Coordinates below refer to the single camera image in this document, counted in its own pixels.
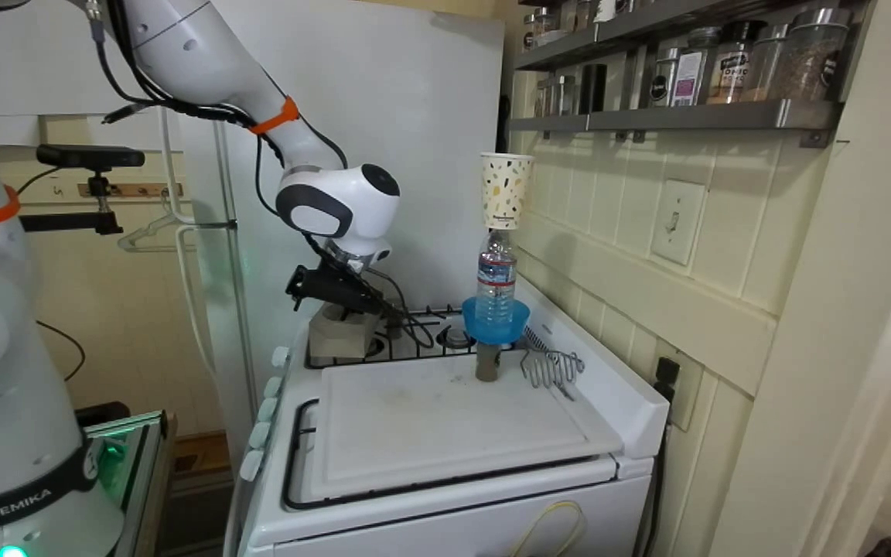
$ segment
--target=shelf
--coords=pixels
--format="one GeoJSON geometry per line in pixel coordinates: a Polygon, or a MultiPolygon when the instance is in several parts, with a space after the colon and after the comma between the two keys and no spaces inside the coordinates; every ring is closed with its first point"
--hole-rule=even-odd
{"type": "Polygon", "coordinates": [[[758,14],[768,10],[794,7],[803,0],[660,0],[625,13],[606,23],[573,31],[546,45],[526,49],[518,57],[519,70],[551,70],[560,66],[584,61],[600,52],[646,44],[646,37],[666,35],[669,27],[718,23],[743,14],[758,14]]]}
{"type": "Polygon", "coordinates": [[[691,106],[637,109],[566,117],[519,117],[507,131],[541,134],[656,134],[656,131],[786,131],[806,134],[806,145],[822,147],[832,140],[842,106],[835,103],[750,103],[750,106],[691,106]]]}

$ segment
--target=tiled wall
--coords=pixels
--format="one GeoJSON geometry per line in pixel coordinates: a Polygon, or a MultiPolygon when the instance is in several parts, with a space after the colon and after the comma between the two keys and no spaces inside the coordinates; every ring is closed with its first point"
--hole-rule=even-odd
{"type": "Polygon", "coordinates": [[[513,147],[535,153],[524,275],[646,377],[671,347],[704,362],[693,419],[669,431],[656,553],[706,553],[826,153],[778,134],[519,134],[513,147]],[[650,247],[666,180],[706,185],[691,266],[650,247]]]}
{"type": "MultiPolygon", "coordinates": [[[[30,147],[0,147],[0,176],[9,185],[43,171],[30,147]]],[[[25,195],[25,212],[94,210],[73,195],[86,173],[54,173],[25,195]]],[[[165,163],[149,151],[139,171],[115,171],[113,183],[161,183],[165,163]]],[[[121,227],[139,228],[165,212],[158,201],[115,201],[121,227]]],[[[182,302],[170,228],[121,249],[117,235],[36,233],[28,235],[36,258],[36,317],[73,333],[86,347],[86,367],[67,383],[73,406],[127,402],[133,410],[166,409],[181,433],[223,431],[218,394],[194,348],[182,302]]],[[[43,333],[60,367],[77,352],[43,333]]]]}

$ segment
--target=spice rack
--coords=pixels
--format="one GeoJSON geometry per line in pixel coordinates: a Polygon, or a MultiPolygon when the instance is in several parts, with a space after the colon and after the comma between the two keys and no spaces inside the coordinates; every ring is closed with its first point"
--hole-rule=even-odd
{"type": "MultiPolygon", "coordinates": [[[[691,31],[696,23],[720,23],[774,10],[809,7],[809,0],[656,0],[614,21],[570,31],[546,45],[532,45],[518,57],[518,70],[556,70],[611,52],[628,52],[660,37],[691,31]]],[[[803,134],[806,147],[826,147],[835,136],[842,103],[739,103],[739,106],[691,106],[691,109],[619,109],[598,114],[546,114],[513,117],[512,134],[656,134],[656,131],[768,131],[803,134]]]]}

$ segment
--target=green light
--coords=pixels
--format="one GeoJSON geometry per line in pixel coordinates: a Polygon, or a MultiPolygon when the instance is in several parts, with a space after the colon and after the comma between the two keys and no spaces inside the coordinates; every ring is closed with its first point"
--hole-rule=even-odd
{"type": "Polygon", "coordinates": [[[28,550],[20,548],[20,544],[3,544],[3,548],[0,548],[0,557],[28,557],[28,550]]]}

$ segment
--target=white cutting board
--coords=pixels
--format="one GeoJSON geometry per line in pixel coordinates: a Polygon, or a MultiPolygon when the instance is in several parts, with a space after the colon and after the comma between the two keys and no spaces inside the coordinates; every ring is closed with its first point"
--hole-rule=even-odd
{"type": "Polygon", "coordinates": [[[323,370],[323,482],[359,495],[614,453],[622,438],[573,394],[535,389],[519,356],[502,381],[477,381],[477,358],[421,358],[323,370]]]}

